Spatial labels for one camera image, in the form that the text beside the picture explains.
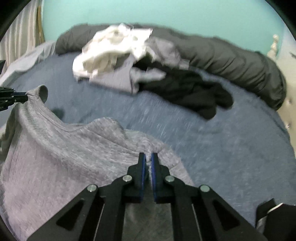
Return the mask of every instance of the metal screw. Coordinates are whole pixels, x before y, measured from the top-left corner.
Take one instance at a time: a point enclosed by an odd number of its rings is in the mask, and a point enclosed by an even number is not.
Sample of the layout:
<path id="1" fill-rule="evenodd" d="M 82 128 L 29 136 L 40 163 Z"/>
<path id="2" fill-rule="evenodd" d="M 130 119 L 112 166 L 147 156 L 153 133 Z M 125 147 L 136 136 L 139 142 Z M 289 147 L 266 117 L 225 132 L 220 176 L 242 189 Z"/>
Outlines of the metal screw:
<path id="1" fill-rule="evenodd" d="M 94 185 L 94 184 L 90 184 L 90 185 L 88 185 L 88 186 L 87 186 L 87 190 L 88 190 L 89 192 L 94 192 L 94 191 L 96 190 L 96 185 Z"/>
<path id="2" fill-rule="evenodd" d="M 200 190 L 201 190 L 202 192 L 209 192 L 209 191 L 210 191 L 210 187 L 207 186 L 207 185 L 201 185 L 201 186 L 200 186 Z"/>
<path id="3" fill-rule="evenodd" d="M 175 180 L 175 178 L 173 176 L 171 176 L 171 175 L 168 175 L 168 176 L 165 177 L 165 180 L 167 182 L 171 183 L 171 182 L 173 182 Z"/>
<path id="4" fill-rule="evenodd" d="M 132 178 L 132 176 L 130 176 L 130 175 L 125 175 L 125 176 L 123 176 L 122 177 L 122 180 L 124 180 L 125 182 L 129 182 L 129 181 L 131 181 L 133 178 Z"/>

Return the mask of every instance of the gray body pillow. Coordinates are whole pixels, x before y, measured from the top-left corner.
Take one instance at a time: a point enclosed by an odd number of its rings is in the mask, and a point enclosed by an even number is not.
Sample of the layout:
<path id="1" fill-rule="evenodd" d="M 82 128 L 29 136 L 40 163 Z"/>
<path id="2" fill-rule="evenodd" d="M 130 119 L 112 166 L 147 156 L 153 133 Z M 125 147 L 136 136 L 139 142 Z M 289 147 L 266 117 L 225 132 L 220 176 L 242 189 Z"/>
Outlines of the gray body pillow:
<path id="1" fill-rule="evenodd" d="M 63 33 L 56 42 L 56 53 L 81 51 L 95 33 L 109 24 L 81 24 Z M 276 63 L 267 56 L 244 50 L 227 41 L 213 37 L 186 35 L 173 29 L 134 24 L 134 28 L 152 28 L 152 36 L 175 44 L 181 58 L 190 66 L 224 77 L 232 83 L 255 93 L 274 110 L 278 110 L 286 97 L 286 80 Z"/>

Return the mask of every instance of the light blue sheet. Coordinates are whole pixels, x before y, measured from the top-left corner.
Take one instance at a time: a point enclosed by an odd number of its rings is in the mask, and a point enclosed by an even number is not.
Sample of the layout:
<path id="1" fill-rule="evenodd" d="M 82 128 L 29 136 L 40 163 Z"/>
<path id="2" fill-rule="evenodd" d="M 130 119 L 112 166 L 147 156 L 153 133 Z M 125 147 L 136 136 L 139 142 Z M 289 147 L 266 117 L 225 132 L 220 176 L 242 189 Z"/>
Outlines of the light blue sheet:
<path id="1" fill-rule="evenodd" d="M 66 123 L 89 123 L 110 116 L 124 128 L 148 133 L 167 143 L 181 157 L 196 186 L 208 184 L 250 223 L 265 200 L 296 204 L 296 161 L 289 135 L 278 114 L 256 95 L 222 78 L 233 95 L 230 110 L 218 108 L 206 121 L 155 94 L 136 96 L 77 83 L 72 63 L 78 53 L 50 56 L 9 87 L 27 91 L 44 84 L 46 106 Z M 0 113 L 4 124 L 9 111 Z"/>

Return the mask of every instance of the white headboard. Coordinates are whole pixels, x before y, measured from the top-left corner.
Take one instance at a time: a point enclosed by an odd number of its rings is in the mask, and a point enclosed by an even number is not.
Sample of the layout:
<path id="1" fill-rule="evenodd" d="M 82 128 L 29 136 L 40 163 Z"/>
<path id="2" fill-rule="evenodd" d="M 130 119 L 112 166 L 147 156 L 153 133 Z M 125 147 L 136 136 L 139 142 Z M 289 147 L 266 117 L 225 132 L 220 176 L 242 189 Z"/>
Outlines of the white headboard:
<path id="1" fill-rule="evenodd" d="M 277 63 L 286 78 L 287 96 L 278 113 L 288 130 L 291 145 L 296 151 L 296 58 L 291 54 L 287 54 L 284 58 L 276 59 L 278 41 L 279 37 L 275 34 L 267 56 Z"/>

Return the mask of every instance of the pile of clothes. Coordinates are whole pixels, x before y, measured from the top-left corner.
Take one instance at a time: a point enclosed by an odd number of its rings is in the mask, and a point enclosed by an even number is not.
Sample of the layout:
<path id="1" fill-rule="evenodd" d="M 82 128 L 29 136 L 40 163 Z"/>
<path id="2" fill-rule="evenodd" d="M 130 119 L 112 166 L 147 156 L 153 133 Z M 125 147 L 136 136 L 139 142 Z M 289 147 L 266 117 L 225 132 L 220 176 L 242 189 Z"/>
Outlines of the pile of clothes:
<path id="1" fill-rule="evenodd" d="M 74 77 L 132 94 L 150 91 L 205 119 L 215 116 L 217 105 L 232 106 L 233 99 L 221 84 L 203 81 L 188 70 L 189 60 L 181 58 L 172 42 L 151 33 L 150 28 L 124 24 L 98 31 L 74 59 Z"/>

